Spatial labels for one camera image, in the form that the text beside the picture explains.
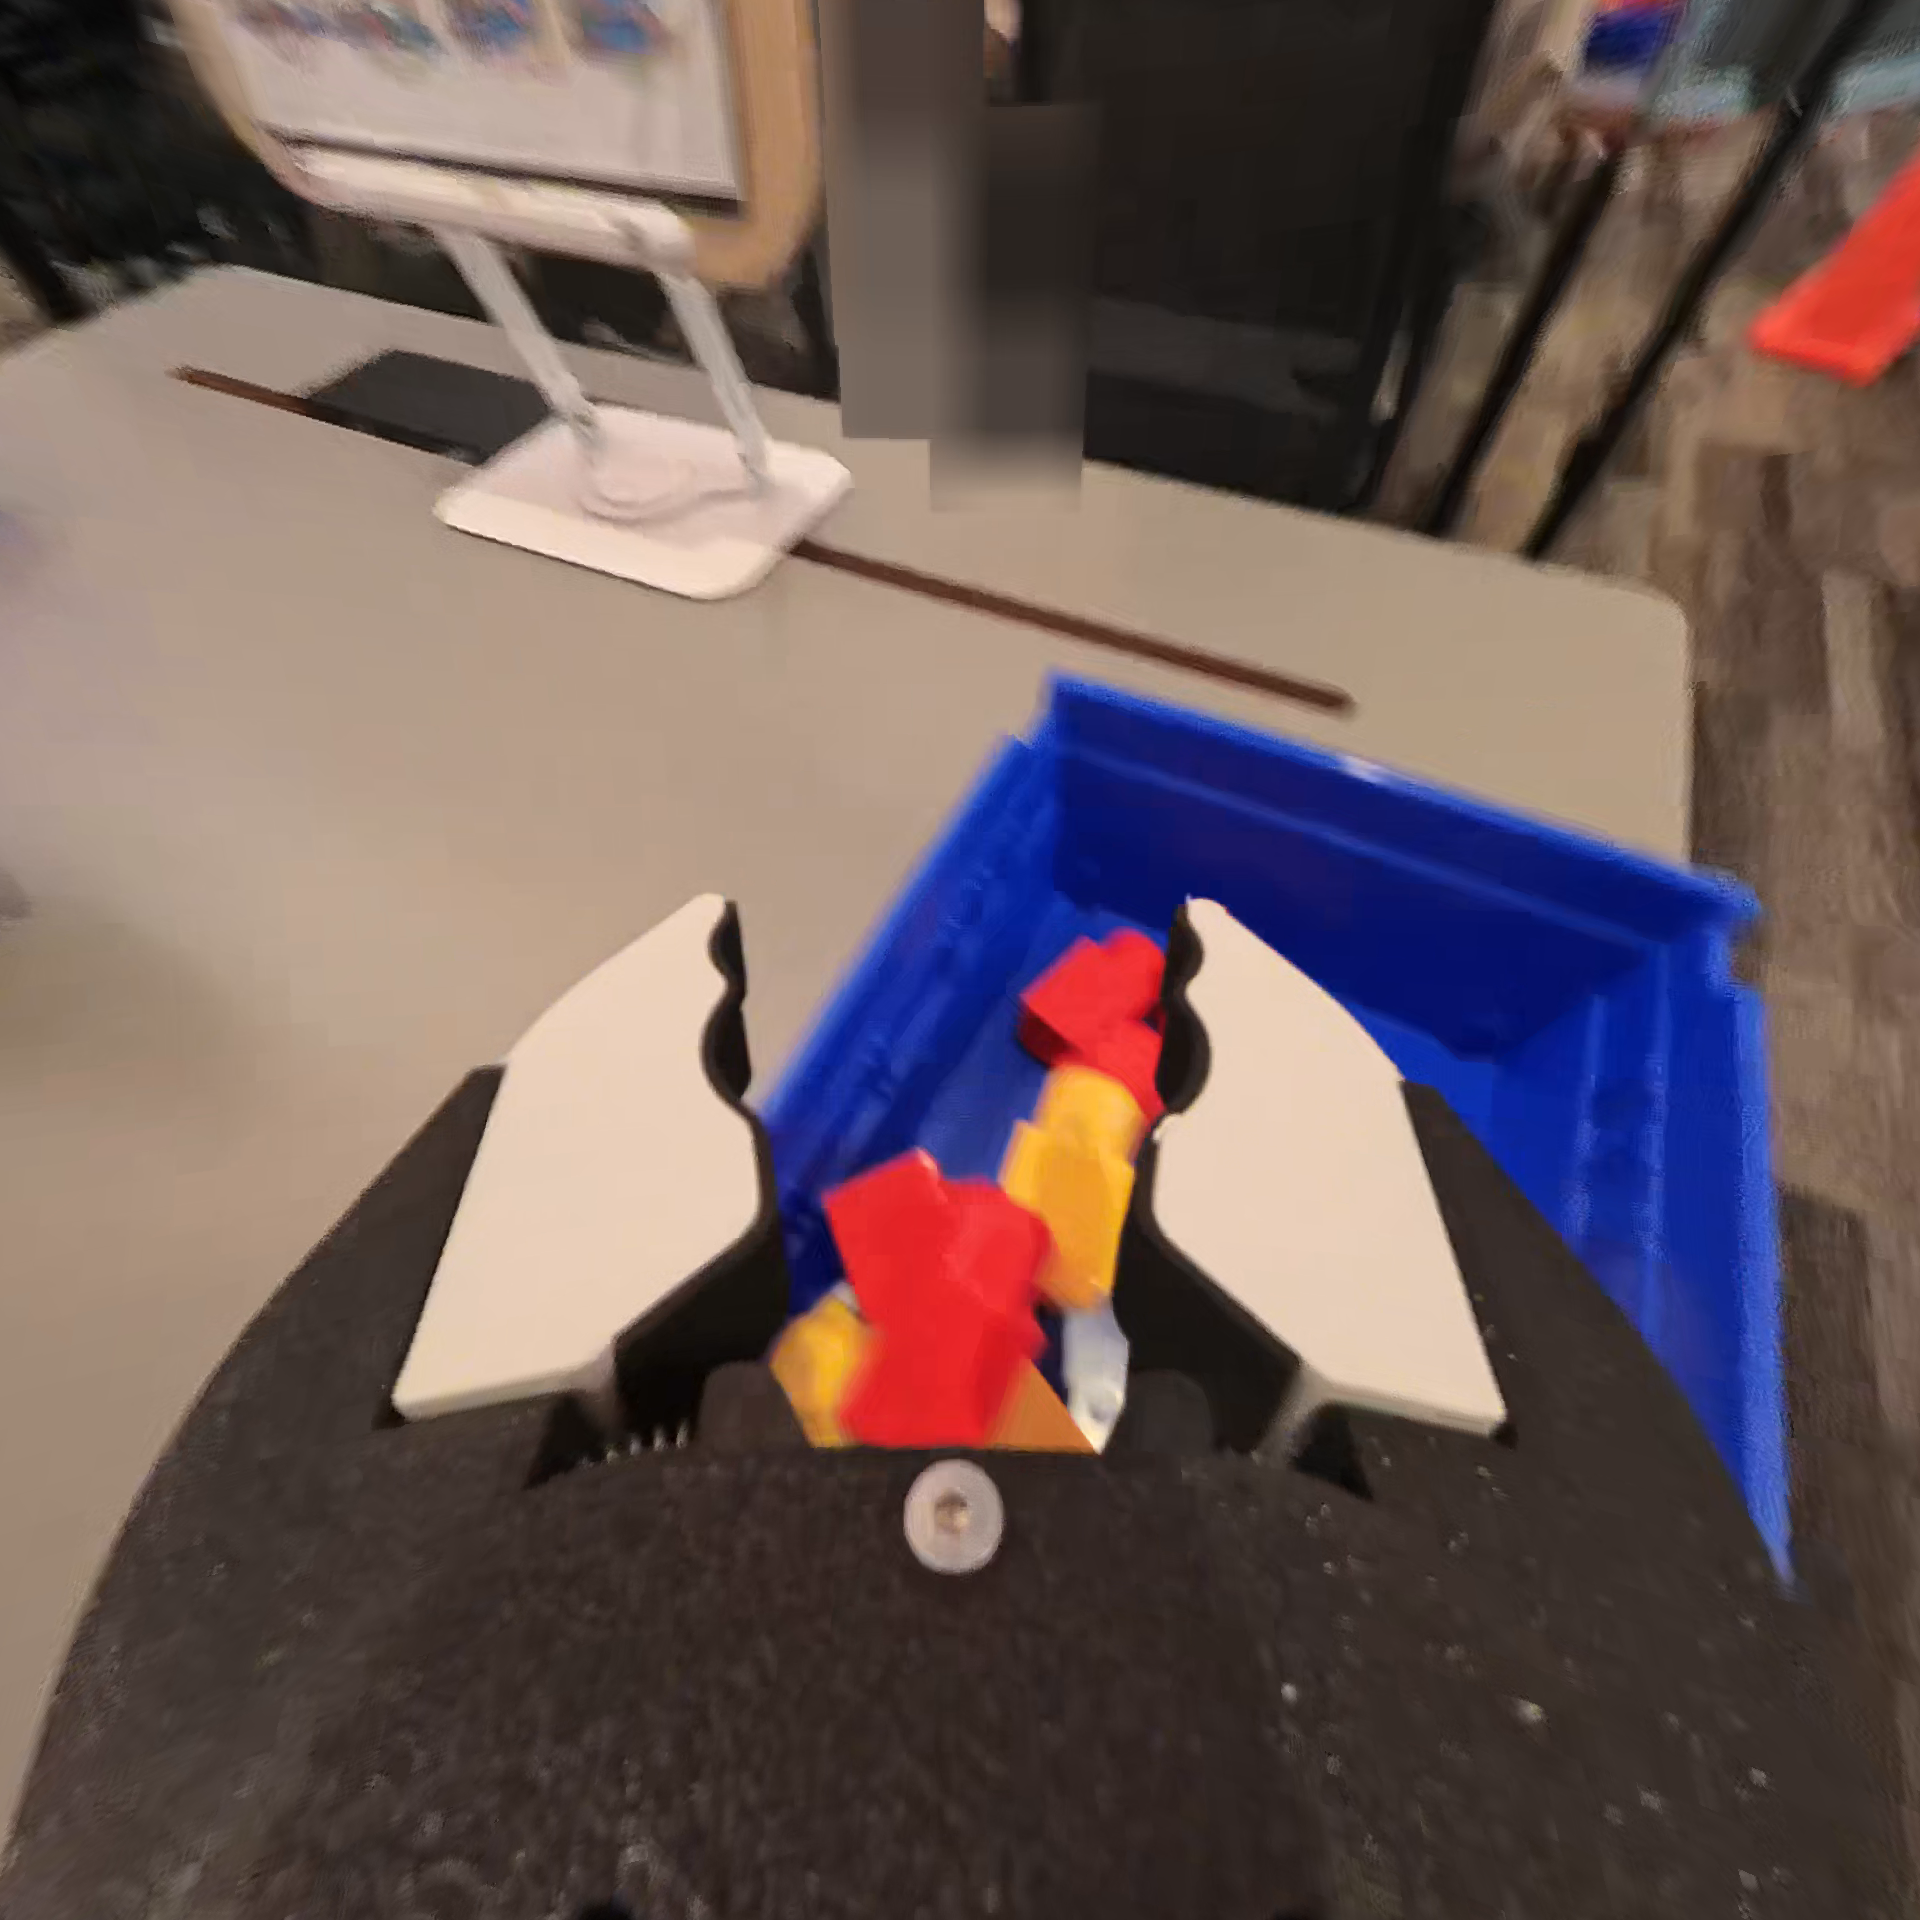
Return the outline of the wooden instruction board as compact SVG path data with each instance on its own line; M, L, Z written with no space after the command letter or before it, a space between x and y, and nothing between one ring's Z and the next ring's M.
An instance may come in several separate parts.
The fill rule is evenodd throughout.
M824 206L809 4L166 4L231 131L304 206L710 289Z

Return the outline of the blue plastic bin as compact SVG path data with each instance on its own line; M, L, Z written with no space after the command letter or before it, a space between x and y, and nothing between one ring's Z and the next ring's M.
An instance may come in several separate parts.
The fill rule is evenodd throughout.
M1432 1087L1685 1394L1792 1571L1780 1186L1755 898L1275 731L1046 685L854 951L782 1084L793 1309L819 1197L904 1149L989 1177L1042 1066L1019 997L1076 936L1210 898Z

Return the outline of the white document holder stand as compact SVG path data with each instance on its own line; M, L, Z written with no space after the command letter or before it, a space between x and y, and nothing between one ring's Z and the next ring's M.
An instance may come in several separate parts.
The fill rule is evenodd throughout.
M311 142L290 155L293 185L313 206L422 225L541 398L537 426L436 499L441 528L721 603L756 589L854 491L837 453L766 429L718 294L697 273L693 225L674 209L635 192L353 155ZM721 422L589 398L521 294L506 247L653 273Z

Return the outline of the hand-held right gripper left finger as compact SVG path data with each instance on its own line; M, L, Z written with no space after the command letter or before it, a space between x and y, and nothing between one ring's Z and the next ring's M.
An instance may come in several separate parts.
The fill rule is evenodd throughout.
M558 1398L605 1438L674 1445L710 1378L767 1354L793 1285L746 997L742 912L697 895L517 1033L399 1422Z

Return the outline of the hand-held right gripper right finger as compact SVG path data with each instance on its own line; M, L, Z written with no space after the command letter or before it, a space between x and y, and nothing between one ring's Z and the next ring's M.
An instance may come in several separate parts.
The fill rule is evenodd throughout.
M1118 1233L1136 1372L1193 1380L1223 1451L1299 1451L1327 1414L1495 1439L1404 1075L1218 903L1173 911L1154 1087Z

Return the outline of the black office chair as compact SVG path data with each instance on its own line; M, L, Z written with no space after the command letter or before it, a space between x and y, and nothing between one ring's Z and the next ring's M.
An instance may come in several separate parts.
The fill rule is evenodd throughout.
M1454 150L1495 4L1019 17L1019 101L1092 119L1088 460L1361 513L1454 294Z

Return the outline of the black tripod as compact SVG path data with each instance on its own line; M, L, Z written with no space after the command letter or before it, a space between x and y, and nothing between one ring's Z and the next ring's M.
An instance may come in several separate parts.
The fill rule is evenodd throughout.
M1450 466L1416 517L1416 530L1450 539L1475 491L1508 406L1521 398L1541 349L1560 329L1572 297L1592 297L1601 266L1625 269L1625 294L1607 294L1640 333L1611 362L1597 416L1569 437L1560 466L1521 539L1524 560L1555 553L1584 509L1619 445L1667 377L1675 353L1755 241L1764 216L1801 170L1816 142L1848 111L1916 98L1916 4L1887 0L1766 0L1766 4L1636 4L1659 13L1660 36L1635 79L1597 79L1592 43L1582 43L1576 78L1560 85L1567 137L1592 162L1572 182L1545 228L1537 273L1479 383L1472 418L1460 426ZM1679 223L1696 162L1721 162L1741 131L1746 166L1713 202L1713 216L1679 254L1682 228L1667 235L1660 280L1636 257L1644 247L1611 241L1620 185L1636 185L1644 213Z

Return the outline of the pile of mega blocks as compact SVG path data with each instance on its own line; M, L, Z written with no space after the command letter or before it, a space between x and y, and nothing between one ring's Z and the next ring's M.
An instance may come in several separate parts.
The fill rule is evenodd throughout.
M1019 997L1042 1090L997 1177L909 1149L829 1186L842 1278L767 1354L812 1449L1108 1449L1126 1402L1118 1233L1162 1116L1160 995L1154 936L1076 936Z

